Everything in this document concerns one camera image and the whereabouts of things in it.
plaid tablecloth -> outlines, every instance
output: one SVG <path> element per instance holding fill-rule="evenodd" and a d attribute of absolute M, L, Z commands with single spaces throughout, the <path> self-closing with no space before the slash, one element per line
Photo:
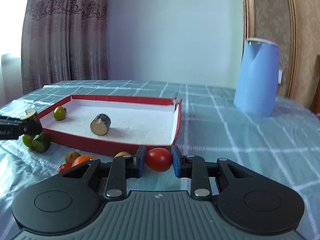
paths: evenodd
<path fill-rule="evenodd" d="M 245 114 L 233 106 L 234 92 L 153 81 L 66 81 L 14 100 L 0 114 L 18 117 L 29 107 L 40 111 L 69 94 L 182 98 L 183 120 L 177 145 L 183 154 L 199 155 L 211 162 L 229 158 L 293 188 L 305 202 L 298 231 L 308 240 L 319 240 L 320 121 L 284 98 L 277 98 L 272 117 Z M 0 240 L 12 239 L 19 231 L 10 208 L 14 196 L 56 174 L 69 150 L 52 144 L 46 153 L 39 154 L 27 149 L 21 139 L 0 142 Z M 98 157 L 102 161 L 112 160 Z M 217 194 L 214 180 L 211 183 Z M 177 179 L 173 168 L 163 173 L 146 168 L 143 178 L 128 179 L 127 185 L 129 190 L 185 190 L 190 181 Z"/>

cylindrical vegetable chunk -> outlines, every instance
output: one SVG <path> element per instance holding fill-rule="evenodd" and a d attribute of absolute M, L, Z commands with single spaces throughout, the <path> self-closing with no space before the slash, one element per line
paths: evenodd
<path fill-rule="evenodd" d="M 26 120 L 28 122 L 40 123 L 40 119 L 39 119 L 37 111 L 35 109 L 29 108 L 25 112 L 26 112 L 26 114 L 22 115 L 20 117 L 20 120 Z"/>
<path fill-rule="evenodd" d="M 91 122 L 90 129 L 96 135 L 105 135 L 111 125 L 110 118 L 105 114 L 98 114 Z"/>
<path fill-rule="evenodd" d="M 40 153 L 44 153 L 50 146 L 51 136 L 47 133 L 36 135 L 32 141 L 34 149 Z"/>

cucumber slice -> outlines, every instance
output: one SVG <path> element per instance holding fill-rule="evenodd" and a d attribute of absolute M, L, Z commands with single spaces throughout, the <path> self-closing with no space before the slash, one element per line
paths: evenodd
<path fill-rule="evenodd" d="M 40 153 L 44 153 L 50 146 L 51 137 L 47 133 L 36 135 L 32 141 L 34 149 Z"/>

kiwi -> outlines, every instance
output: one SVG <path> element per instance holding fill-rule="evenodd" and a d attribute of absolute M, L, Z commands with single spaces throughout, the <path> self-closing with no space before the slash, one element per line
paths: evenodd
<path fill-rule="evenodd" d="M 78 158 L 80 156 L 79 153 L 75 152 L 75 151 L 70 151 L 66 154 L 66 157 L 64 158 L 66 163 L 72 164 L 76 158 Z"/>

green cherry tomato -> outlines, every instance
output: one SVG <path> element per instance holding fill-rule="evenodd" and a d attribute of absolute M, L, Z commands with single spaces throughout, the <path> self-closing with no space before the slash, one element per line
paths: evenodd
<path fill-rule="evenodd" d="M 62 106 L 58 106 L 54 112 L 53 112 L 53 117 L 57 121 L 62 121 L 66 117 L 67 110 L 63 108 Z"/>
<path fill-rule="evenodd" d="M 33 141 L 34 137 L 35 137 L 35 135 L 28 135 L 28 134 L 22 135 L 23 144 L 25 146 L 27 146 L 28 148 L 33 148 L 32 141 Z"/>

